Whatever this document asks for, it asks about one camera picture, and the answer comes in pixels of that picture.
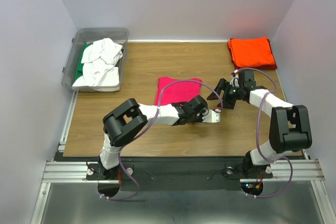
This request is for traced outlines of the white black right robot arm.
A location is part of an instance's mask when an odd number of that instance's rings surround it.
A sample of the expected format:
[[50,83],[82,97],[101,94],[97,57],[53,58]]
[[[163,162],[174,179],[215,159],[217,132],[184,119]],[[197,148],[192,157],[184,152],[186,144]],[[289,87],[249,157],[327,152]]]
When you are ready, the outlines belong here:
[[240,68],[232,73],[232,80],[221,78],[207,97],[218,100],[220,108],[233,109],[236,101],[242,100],[258,108],[270,117],[268,141],[260,143],[260,120],[256,125],[256,148],[245,154],[241,170],[244,175],[253,177],[260,167],[283,157],[283,154],[305,150],[312,145],[312,134],[308,109],[304,105],[293,105],[278,97],[273,91],[258,86],[255,81],[255,68]]

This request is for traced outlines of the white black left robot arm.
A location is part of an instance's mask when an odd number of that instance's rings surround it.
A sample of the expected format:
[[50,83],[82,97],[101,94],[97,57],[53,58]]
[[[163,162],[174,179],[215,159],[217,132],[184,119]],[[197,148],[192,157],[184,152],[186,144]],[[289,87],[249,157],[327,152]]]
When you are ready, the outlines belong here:
[[127,99],[102,120],[104,141],[98,161],[100,176],[112,179],[116,175],[121,150],[140,137],[145,127],[204,122],[208,115],[207,102],[199,95],[188,102],[161,106],[139,104],[134,98]]

